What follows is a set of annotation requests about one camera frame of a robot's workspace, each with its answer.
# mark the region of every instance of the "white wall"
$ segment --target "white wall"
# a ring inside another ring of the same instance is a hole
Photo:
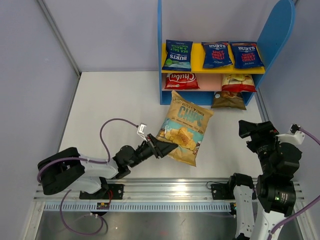
[[[37,186],[37,163],[54,154],[76,74],[35,0],[0,1],[0,235],[17,240]]]
[[[320,138],[320,1],[300,0],[290,39],[260,87],[270,119],[281,132],[291,123]],[[305,198],[320,194],[320,146],[307,137],[299,147],[302,154],[295,178]],[[320,223],[320,203],[310,211],[315,226]]]
[[[45,0],[82,72],[158,69],[158,0]],[[278,0],[162,0],[162,40],[256,41]]]

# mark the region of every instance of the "blue chip bag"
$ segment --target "blue chip bag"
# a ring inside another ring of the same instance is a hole
[[[166,59],[162,70],[191,72],[192,41],[166,40]]]
[[[202,42],[202,46],[205,51],[204,69],[214,69],[232,65],[227,42]]]
[[[236,69],[263,67],[255,42],[231,42]]]

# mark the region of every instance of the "gray reflective surface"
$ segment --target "gray reflective surface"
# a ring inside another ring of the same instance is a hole
[[[84,212],[65,212],[64,218],[76,231],[92,233],[100,220]],[[108,212],[108,224],[95,236],[79,236],[64,228],[59,212],[45,211],[37,240],[232,240],[237,221],[227,213],[207,212]],[[302,240],[296,221],[289,222],[279,240]]]

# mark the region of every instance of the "chip bag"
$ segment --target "chip bag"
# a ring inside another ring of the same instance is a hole
[[[156,138],[178,144],[169,157],[196,166],[196,156],[213,114],[212,110],[184,100],[173,90],[169,111]]]
[[[256,92],[251,74],[224,74],[221,90],[224,92]]]
[[[165,89],[198,89],[197,77],[194,73],[168,73]]]
[[[247,110],[241,92],[217,91],[214,93],[212,109],[232,108]]]
[[[255,42],[231,42],[230,45],[235,61],[234,68],[249,69],[264,66]]]
[[[213,69],[232,65],[227,42],[202,42],[205,51],[203,68]]]
[[[192,41],[166,40],[163,70],[191,72]]]

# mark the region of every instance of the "gold chip bag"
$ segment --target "gold chip bag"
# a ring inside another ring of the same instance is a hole
[[[169,157],[196,166],[196,156],[213,114],[212,110],[184,100],[173,90],[169,111],[156,138],[178,144]]]

